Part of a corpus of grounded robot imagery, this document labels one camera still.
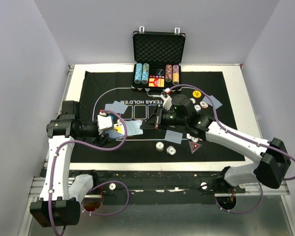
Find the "playing card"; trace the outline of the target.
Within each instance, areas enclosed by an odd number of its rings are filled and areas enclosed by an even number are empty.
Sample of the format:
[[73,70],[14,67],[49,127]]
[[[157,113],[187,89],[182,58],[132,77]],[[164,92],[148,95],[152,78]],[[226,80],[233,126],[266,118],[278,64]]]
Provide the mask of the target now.
[[181,144],[182,137],[183,137],[183,134],[180,132],[167,130],[164,140],[167,142],[175,143],[175,144]]

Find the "yellow round blind button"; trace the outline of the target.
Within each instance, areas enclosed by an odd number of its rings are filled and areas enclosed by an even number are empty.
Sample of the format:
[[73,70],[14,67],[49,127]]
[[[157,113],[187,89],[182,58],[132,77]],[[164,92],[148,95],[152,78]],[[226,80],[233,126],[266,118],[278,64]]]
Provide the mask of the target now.
[[195,98],[200,98],[202,96],[202,93],[198,90],[194,90],[192,92],[192,95],[195,97]]

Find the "triangular dealer button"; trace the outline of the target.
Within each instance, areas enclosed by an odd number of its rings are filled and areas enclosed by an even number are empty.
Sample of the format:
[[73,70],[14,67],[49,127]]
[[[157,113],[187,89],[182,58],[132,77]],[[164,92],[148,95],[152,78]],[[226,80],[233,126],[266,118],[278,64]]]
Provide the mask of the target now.
[[191,154],[194,154],[202,146],[201,144],[195,143],[193,141],[189,141],[188,143],[189,143]]

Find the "blue white chip stack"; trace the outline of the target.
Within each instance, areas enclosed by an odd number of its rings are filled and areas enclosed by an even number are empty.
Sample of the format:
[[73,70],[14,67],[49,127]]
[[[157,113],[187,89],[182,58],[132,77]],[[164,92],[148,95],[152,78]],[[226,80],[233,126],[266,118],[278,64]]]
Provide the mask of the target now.
[[175,155],[176,154],[176,149],[173,146],[168,146],[166,149],[166,153],[168,155]]

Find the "blue backed card deck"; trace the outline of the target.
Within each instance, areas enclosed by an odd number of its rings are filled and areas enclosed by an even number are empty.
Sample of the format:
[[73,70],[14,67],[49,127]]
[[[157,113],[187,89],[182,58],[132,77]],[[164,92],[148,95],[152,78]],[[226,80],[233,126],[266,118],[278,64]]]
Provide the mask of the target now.
[[127,136],[133,136],[134,132],[136,131],[136,127],[135,127],[135,123],[134,121],[130,120],[130,121],[126,121],[125,122],[125,126],[126,126],[126,131],[127,131]]

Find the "grey white chip stack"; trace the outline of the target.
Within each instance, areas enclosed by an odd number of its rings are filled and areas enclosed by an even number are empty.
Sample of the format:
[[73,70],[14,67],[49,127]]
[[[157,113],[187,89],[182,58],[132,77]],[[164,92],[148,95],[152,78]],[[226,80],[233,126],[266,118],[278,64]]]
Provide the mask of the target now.
[[163,149],[164,149],[164,144],[163,144],[162,142],[157,142],[157,143],[155,144],[155,148],[156,148],[157,151],[163,151]]

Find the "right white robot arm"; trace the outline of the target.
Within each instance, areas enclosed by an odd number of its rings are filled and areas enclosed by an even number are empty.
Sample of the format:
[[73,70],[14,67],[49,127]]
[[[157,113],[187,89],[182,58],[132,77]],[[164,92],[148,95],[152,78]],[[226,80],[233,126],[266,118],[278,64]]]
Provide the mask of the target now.
[[182,127],[195,138],[222,145],[251,160],[250,164],[239,167],[225,167],[215,184],[223,193],[240,184],[260,182],[266,187],[280,187],[291,162],[287,157],[284,143],[277,138],[268,141],[255,138],[232,129],[216,118],[202,114],[185,95],[163,98],[150,118],[143,122],[141,129],[167,130]]

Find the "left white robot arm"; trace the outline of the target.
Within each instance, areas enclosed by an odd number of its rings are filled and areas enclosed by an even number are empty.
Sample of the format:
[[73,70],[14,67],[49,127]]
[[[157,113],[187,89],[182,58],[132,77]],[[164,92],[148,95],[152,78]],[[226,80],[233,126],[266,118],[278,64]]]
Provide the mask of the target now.
[[113,118],[100,113],[95,121],[83,121],[80,106],[77,101],[63,101],[61,113],[46,127],[49,159],[45,182],[37,202],[31,203],[29,209],[43,228],[77,225],[84,196],[99,189],[92,174],[78,175],[70,185],[70,160],[78,139],[100,140],[104,131],[114,127]]

